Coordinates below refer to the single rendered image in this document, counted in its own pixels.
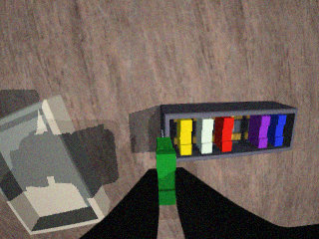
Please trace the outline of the grey shallow open tray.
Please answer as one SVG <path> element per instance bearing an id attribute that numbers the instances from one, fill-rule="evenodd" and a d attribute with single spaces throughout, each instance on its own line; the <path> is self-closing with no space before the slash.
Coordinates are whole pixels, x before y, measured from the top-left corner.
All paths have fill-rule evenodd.
<path id="1" fill-rule="evenodd" d="M 1 117 L 0 192 L 29 235 L 107 218 L 111 200 L 60 95 Z"/>

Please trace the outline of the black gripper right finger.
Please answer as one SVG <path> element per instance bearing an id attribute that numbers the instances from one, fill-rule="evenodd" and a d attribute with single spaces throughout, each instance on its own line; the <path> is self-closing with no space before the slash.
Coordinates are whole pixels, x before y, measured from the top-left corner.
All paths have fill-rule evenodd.
<path id="1" fill-rule="evenodd" d="M 319 239 L 319 224 L 282 227 L 236 206 L 184 167 L 175 171 L 175 203 L 184 239 Z"/>

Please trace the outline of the purple fuse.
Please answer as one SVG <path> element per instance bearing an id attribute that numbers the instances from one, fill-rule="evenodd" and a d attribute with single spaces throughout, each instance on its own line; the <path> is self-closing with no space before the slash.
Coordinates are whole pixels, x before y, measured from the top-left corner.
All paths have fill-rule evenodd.
<path id="1" fill-rule="evenodd" d="M 267 146 L 267 128 L 270 126 L 271 116 L 254 115 L 248 121 L 247 140 L 250 140 L 255 147 Z"/>

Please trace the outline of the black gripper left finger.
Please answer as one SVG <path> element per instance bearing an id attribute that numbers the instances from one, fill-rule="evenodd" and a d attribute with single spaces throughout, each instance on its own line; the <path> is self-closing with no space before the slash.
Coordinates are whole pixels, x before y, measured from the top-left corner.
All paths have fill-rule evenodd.
<path id="1" fill-rule="evenodd" d="M 159 219 L 159 172 L 148 168 L 107 218 L 79 239 L 157 239 Z"/>

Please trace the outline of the red fuse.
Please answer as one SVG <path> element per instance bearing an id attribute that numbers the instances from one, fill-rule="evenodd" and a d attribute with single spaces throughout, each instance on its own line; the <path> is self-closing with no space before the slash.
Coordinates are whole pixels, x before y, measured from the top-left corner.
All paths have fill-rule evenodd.
<path id="1" fill-rule="evenodd" d="M 231 151 L 231 133 L 234 128 L 232 117 L 215 117 L 214 143 L 218 144 L 220 151 Z"/>

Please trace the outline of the dark grey fuse block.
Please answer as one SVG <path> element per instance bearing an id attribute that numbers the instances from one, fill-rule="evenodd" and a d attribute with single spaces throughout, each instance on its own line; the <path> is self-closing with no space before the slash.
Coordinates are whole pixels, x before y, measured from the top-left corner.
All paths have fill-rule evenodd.
<path id="1" fill-rule="evenodd" d="M 167 104 L 159 105 L 159 111 L 160 130 L 163 136 L 170 136 L 175 150 L 175 163 L 291 150 L 298 115 L 298 108 L 276 101 Z M 271 116 L 266 147 L 255 147 L 244 138 L 250 120 L 246 116 L 254 115 Z M 211 142 L 211 135 L 215 132 L 215 119 L 211 117 L 230 116 L 242 116 L 242 119 L 234 120 L 232 129 L 232 132 L 240 134 L 240 139 L 232 139 L 231 151 L 220 151 L 218 144 Z"/>

